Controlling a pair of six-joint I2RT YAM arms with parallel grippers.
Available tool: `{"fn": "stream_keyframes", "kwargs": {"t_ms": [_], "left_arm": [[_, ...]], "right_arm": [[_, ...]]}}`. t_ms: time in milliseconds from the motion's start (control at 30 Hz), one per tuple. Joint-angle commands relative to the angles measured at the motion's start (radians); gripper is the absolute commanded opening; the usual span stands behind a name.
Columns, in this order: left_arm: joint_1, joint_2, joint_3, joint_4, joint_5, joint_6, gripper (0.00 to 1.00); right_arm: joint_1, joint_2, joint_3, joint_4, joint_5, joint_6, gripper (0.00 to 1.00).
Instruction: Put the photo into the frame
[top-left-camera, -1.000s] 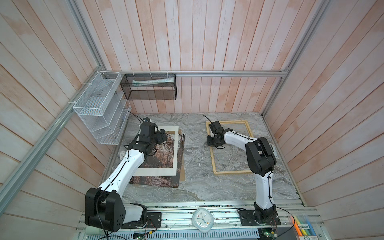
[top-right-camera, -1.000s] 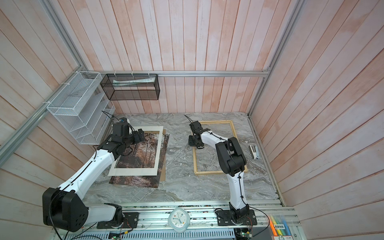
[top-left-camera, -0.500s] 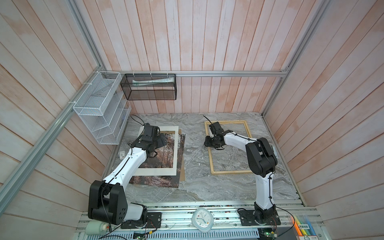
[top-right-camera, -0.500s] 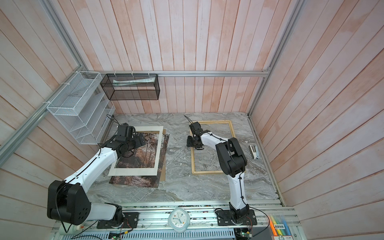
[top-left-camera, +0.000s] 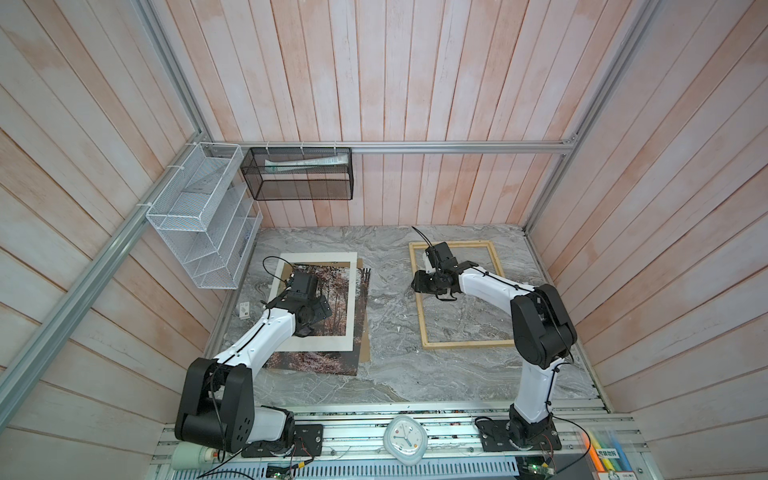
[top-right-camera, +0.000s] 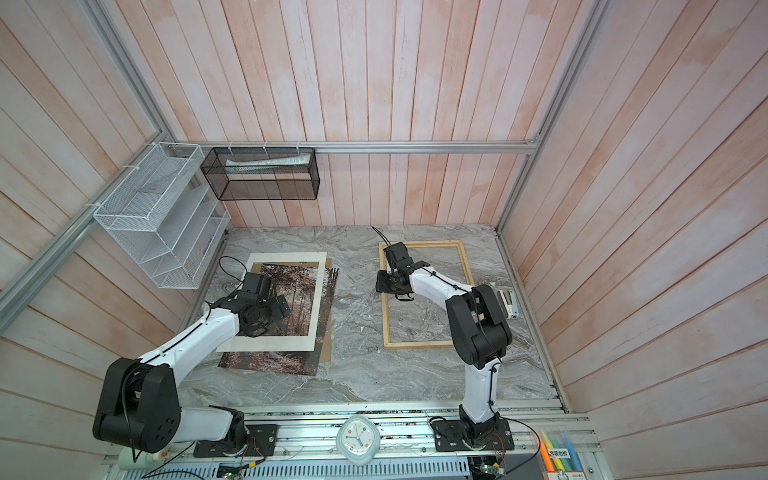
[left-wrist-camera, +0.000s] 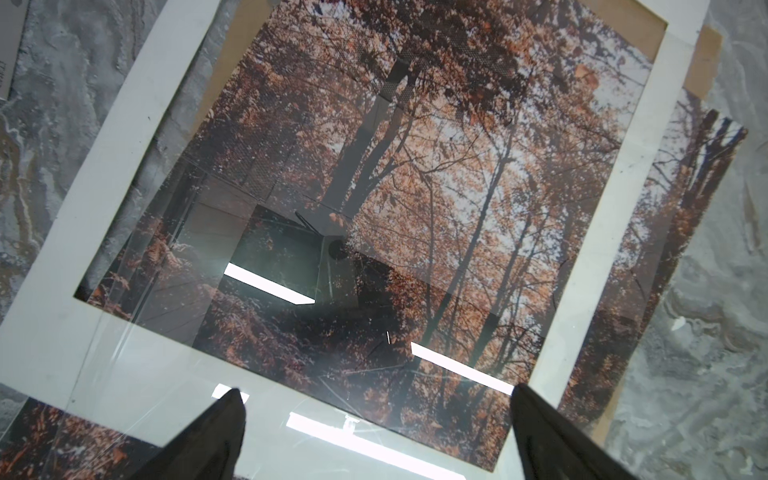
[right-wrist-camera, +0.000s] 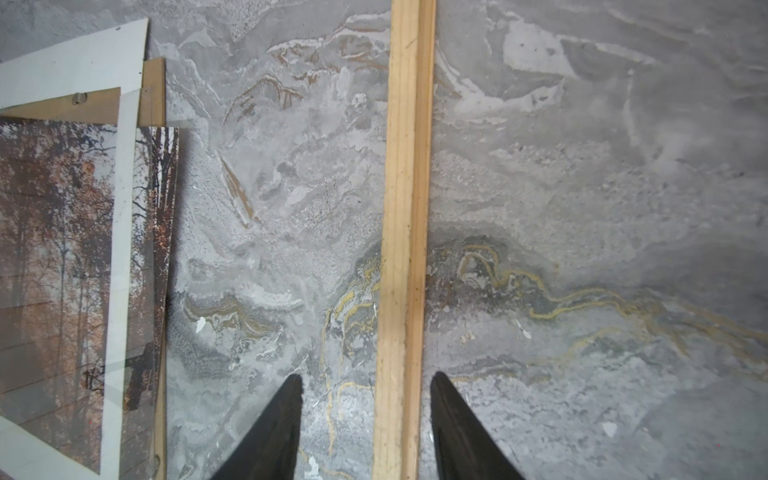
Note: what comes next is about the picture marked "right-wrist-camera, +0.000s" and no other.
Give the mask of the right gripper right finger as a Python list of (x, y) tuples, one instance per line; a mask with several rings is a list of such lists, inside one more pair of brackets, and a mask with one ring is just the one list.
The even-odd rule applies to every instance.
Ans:
[(430, 394), (440, 480), (524, 479), (444, 372), (433, 376)]

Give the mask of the light wooden picture frame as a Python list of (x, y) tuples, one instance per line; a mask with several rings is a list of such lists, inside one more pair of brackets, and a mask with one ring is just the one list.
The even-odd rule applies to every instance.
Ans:
[(436, 6), (395, 1), (391, 11), (375, 479), (418, 476)]

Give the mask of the white photo mat board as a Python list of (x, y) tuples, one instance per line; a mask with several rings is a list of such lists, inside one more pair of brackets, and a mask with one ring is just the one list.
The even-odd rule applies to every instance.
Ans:
[(148, 23), (147, 19), (136, 20), (1, 65), (3, 108), (73, 93), (112, 88), (120, 91), (100, 470), (84, 467), (12, 421), (2, 419), (1, 468), (15, 479), (116, 479), (120, 475), (133, 168)]

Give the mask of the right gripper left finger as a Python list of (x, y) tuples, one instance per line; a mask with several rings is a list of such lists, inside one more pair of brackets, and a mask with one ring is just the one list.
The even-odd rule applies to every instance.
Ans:
[(291, 480), (300, 441), (303, 384), (289, 375), (213, 480)]

